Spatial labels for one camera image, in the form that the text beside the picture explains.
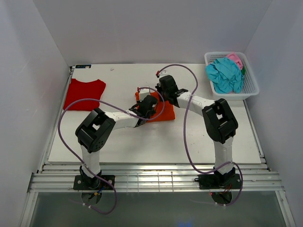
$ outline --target blue cloth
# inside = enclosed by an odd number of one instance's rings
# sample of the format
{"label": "blue cloth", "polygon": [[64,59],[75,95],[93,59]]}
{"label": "blue cloth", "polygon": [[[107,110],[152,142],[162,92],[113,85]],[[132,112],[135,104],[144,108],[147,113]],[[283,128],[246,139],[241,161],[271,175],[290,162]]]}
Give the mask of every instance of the blue cloth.
{"label": "blue cloth", "polygon": [[218,58],[206,66],[208,78],[213,82],[217,93],[240,93],[243,88],[244,76],[237,64],[228,58]]}

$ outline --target gray wall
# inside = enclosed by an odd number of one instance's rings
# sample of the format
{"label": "gray wall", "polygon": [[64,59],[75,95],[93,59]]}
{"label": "gray wall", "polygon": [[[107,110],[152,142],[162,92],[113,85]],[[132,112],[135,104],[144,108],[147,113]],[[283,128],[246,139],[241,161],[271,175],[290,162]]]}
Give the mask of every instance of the gray wall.
{"label": "gray wall", "polygon": [[0,226],[18,225],[68,67],[31,0],[0,1]]}
{"label": "gray wall", "polygon": [[271,0],[34,0],[68,65],[245,51]]}
{"label": "gray wall", "polygon": [[248,99],[249,109],[297,226],[303,226],[302,22],[301,0],[273,0],[246,50],[260,86],[260,94]]}

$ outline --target white laundry basket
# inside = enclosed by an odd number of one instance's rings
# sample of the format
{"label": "white laundry basket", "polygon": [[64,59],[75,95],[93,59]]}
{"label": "white laundry basket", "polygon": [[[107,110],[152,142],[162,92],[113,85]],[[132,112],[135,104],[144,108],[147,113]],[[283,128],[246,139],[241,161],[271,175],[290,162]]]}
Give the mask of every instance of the white laundry basket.
{"label": "white laundry basket", "polygon": [[[232,52],[208,52],[204,55],[206,66],[212,63],[217,58],[223,58],[226,57],[228,54]],[[250,68],[250,64],[248,63],[248,60],[245,56],[245,54],[241,52],[235,52],[236,55],[241,59],[244,68],[246,69],[245,75],[244,75],[244,83],[243,83],[243,89],[241,93],[228,93],[228,94],[219,94],[214,90],[214,84],[212,81],[210,81],[210,85],[212,87],[213,91],[213,97],[214,99],[224,98],[226,100],[244,100],[248,98],[249,96],[255,96],[259,94],[259,87],[257,84],[257,81],[255,79],[255,76]]]}

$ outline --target folded red cloth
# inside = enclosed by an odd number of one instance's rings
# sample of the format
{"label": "folded red cloth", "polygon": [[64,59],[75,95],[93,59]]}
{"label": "folded red cloth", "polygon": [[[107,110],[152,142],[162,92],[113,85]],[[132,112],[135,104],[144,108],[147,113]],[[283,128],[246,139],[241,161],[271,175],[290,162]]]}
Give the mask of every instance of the folded red cloth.
{"label": "folded red cloth", "polygon": [[[135,95],[136,95],[136,100],[139,101],[139,93],[136,92]],[[163,102],[157,92],[152,92],[151,96],[157,98],[157,100],[158,100],[158,104],[156,107],[156,113],[151,117],[151,118],[154,118],[154,117],[158,116],[158,114],[161,112],[161,110],[163,108]],[[166,101],[163,113],[159,117],[157,117],[155,120],[151,120],[148,122],[172,121],[175,119],[176,119],[176,116],[175,116],[175,112],[174,112],[174,106],[172,104],[170,104],[168,101]]]}
{"label": "folded red cloth", "polygon": [[[65,110],[66,107],[72,102],[82,98],[100,99],[105,89],[105,86],[106,83],[104,83],[99,79],[88,83],[80,82],[77,81],[76,79],[71,79],[71,83],[68,87],[63,110]],[[98,107],[99,107],[98,102],[83,101],[71,106],[69,110],[92,111],[93,109]]]}

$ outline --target purple cable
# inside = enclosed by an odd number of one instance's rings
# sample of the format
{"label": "purple cable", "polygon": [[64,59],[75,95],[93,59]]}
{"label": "purple cable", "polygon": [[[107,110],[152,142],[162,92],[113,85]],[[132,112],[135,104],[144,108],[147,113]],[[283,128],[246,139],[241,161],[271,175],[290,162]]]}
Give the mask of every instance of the purple cable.
{"label": "purple cable", "polygon": [[[198,89],[198,79],[197,79],[196,75],[194,74],[194,72],[193,72],[189,67],[187,67],[187,66],[185,66],[185,65],[181,65],[181,64],[171,64],[171,65],[167,65],[167,66],[165,66],[164,68],[162,68],[161,70],[159,70],[159,71],[157,72],[157,74],[159,74],[159,73],[162,72],[164,69],[166,69],[166,68],[168,68],[168,67],[171,67],[171,66],[180,66],[180,67],[183,67],[183,68],[187,69],[187,70],[194,76],[194,78],[195,78],[196,86],[195,86],[194,90],[193,90],[192,93],[191,93],[191,96],[190,96],[190,98],[189,98],[189,100],[188,100],[188,104],[187,104],[187,107],[186,107],[186,110],[185,110],[185,114],[184,114],[184,121],[183,121],[183,140],[184,140],[184,147],[185,147],[185,151],[186,151],[186,155],[187,155],[187,157],[188,157],[188,160],[189,160],[191,166],[193,167],[193,169],[196,170],[196,171],[197,171],[198,173],[200,173],[200,174],[205,174],[205,175],[206,175],[206,174],[211,174],[211,173],[217,171],[218,169],[222,168],[223,166],[230,164],[231,162],[225,162],[225,163],[223,163],[222,165],[218,166],[217,168],[215,168],[215,169],[213,169],[213,170],[210,170],[210,171],[208,171],[208,172],[202,172],[202,171],[200,171],[200,170],[198,170],[198,169],[196,168],[195,164],[194,164],[193,161],[191,160],[191,157],[190,157],[190,154],[189,154],[189,151],[188,151],[188,147],[187,147],[187,140],[186,140],[186,120],[187,120],[187,114],[188,114],[188,111],[189,111],[189,107],[190,107],[191,100],[192,100],[192,98],[193,98],[194,93],[195,93],[196,90]],[[243,175],[242,175],[242,172],[241,172],[241,170],[240,170],[240,167],[239,167],[239,165],[236,164],[235,162],[232,162],[232,163],[235,164],[236,167],[237,167],[238,170],[239,170],[239,173],[240,173],[240,176],[241,176],[241,187],[240,187],[240,190],[239,190],[239,193],[238,193],[237,197],[236,197],[231,203],[226,204],[226,206],[229,206],[229,205],[234,204],[235,201],[239,198],[239,196],[240,196],[240,194],[241,194],[241,192],[242,192],[242,189],[243,189]]]}
{"label": "purple cable", "polygon": [[107,103],[107,102],[104,102],[104,101],[101,101],[101,100],[98,100],[98,99],[94,99],[94,98],[83,98],[83,99],[79,99],[79,100],[77,100],[77,101],[75,101],[75,102],[72,102],[71,104],[69,104],[69,105],[66,107],[66,109],[63,111],[63,113],[62,113],[61,116],[59,117],[59,121],[58,121],[58,134],[59,134],[59,137],[60,137],[62,143],[65,145],[65,147],[66,147],[74,156],[76,156],[77,159],[79,159],[79,161],[86,167],[86,169],[87,169],[93,176],[95,176],[95,177],[98,178],[99,180],[103,181],[104,183],[108,184],[108,185],[114,190],[114,193],[115,193],[115,203],[114,203],[112,209],[110,209],[110,210],[107,211],[107,212],[100,211],[99,209],[97,209],[97,208],[95,208],[95,207],[93,207],[93,206],[90,206],[90,205],[84,203],[84,205],[86,205],[86,206],[88,206],[88,207],[94,209],[95,211],[97,211],[97,212],[99,212],[99,213],[101,213],[101,214],[109,214],[109,213],[111,213],[111,212],[116,208],[117,201],[118,201],[117,191],[116,191],[116,189],[114,188],[114,186],[113,186],[110,182],[108,182],[107,180],[105,180],[105,179],[103,179],[103,178],[97,176],[96,174],[94,174],[94,173],[86,166],[86,164],[84,163],[83,159],[82,159],[79,155],[77,155],[76,152],[73,151],[73,150],[71,149],[71,147],[65,142],[65,140],[63,139],[62,133],[61,133],[61,121],[62,121],[62,118],[63,118],[63,116],[65,115],[65,113],[68,111],[68,109],[69,109],[71,106],[75,105],[76,103],[83,102],[83,101],[96,101],[96,102],[100,102],[100,103],[103,103],[103,104],[105,104],[105,105],[108,105],[108,106],[110,106],[110,107],[112,107],[112,108],[114,108],[114,109],[117,109],[117,110],[119,110],[119,111],[121,111],[121,112],[123,112],[123,113],[125,113],[125,114],[129,114],[129,115],[132,116],[132,117],[139,118],[139,119],[141,119],[141,120],[145,120],[145,121],[154,120],[154,119],[156,119],[157,117],[159,117],[159,116],[163,113],[164,107],[165,107],[165,101],[164,101],[163,96],[162,96],[156,89],[151,88],[151,87],[140,87],[139,89],[144,89],[144,88],[157,92],[158,95],[159,95],[159,97],[160,97],[161,100],[163,101],[163,107],[162,107],[161,112],[160,112],[157,116],[155,116],[154,118],[147,119],[147,118],[139,117],[139,116],[134,115],[134,114],[132,114],[132,113],[128,113],[127,111],[125,111],[125,110],[123,110],[123,109],[121,109],[121,108],[119,108],[119,107],[116,107],[116,106],[111,105],[111,104],[109,104],[109,103]]}

